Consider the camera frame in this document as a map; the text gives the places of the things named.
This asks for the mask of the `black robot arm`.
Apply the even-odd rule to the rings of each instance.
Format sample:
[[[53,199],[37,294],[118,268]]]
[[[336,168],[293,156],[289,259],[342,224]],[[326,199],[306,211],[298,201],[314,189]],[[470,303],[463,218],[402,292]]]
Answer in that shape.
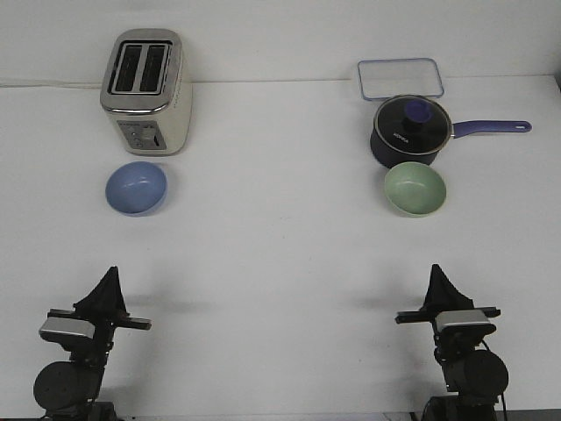
[[[114,403],[98,400],[115,330],[151,327],[127,311],[116,266],[71,310],[49,310],[39,336],[60,345],[69,360],[48,364],[36,377],[33,395],[44,419],[118,420]]]
[[[422,420],[495,420],[495,405],[504,402],[509,374],[485,337],[496,332],[491,322],[501,310],[477,307],[433,264],[429,287],[419,310],[400,311],[398,325],[429,323],[434,358],[442,369],[448,394],[433,396],[424,405]]]

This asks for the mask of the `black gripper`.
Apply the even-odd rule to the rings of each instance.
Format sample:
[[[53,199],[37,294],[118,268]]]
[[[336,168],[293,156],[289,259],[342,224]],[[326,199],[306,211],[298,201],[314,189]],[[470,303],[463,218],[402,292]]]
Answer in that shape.
[[[149,331],[152,321],[145,318],[131,318],[124,303],[118,267],[108,269],[101,281],[80,301],[74,304],[75,311],[51,309],[48,318],[72,318],[89,321],[96,329],[93,339],[70,336],[48,335],[46,342],[60,345],[65,351],[77,354],[106,354],[113,347],[114,332],[117,328]],[[102,316],[81,316],[79,314],[114,314],[115,318]]]
[[[443,310],[435,311],[440,306]],[[451,310],[482,310],[489,321],[501,314],[501,310],[496,307],[474,308],[473,300],[459,292],[438,264],[431,266],[430,283],[424,298],[423,308],[425,310],[400,311],[394,320],[398,325],[430,323],[436,347],[435,359],[439,364],[464,358],[467,354],[473,352],[485,338],[482,334],[471,334],[469,332],[453,332],[451,335],[438,333],[435,318],[439,313]]]

